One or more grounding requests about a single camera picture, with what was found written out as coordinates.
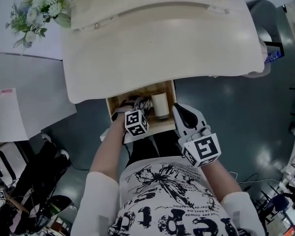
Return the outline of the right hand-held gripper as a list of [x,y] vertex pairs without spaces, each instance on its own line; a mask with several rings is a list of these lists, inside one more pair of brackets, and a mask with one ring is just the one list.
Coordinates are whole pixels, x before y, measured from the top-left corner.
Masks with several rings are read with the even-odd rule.
[[197,109],[175,103],[172,107],[177,131],[181,138],[178,143],[182,155],[194,167],[202,167],[215,161],[221,155],[216,133],[211,132],[204,115]]

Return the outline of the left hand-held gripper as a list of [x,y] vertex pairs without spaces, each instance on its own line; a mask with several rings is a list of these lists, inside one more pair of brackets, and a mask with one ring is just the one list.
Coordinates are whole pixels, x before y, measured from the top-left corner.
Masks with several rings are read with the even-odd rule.
[[112,121],[116,120],[118,115],[124,117],[125,134],[123,144],[132,143],[148,136],[149,123],[141,110],[130,110],[134,108],[135,98],[127,98],[120,104],[120,109],[112,115]]

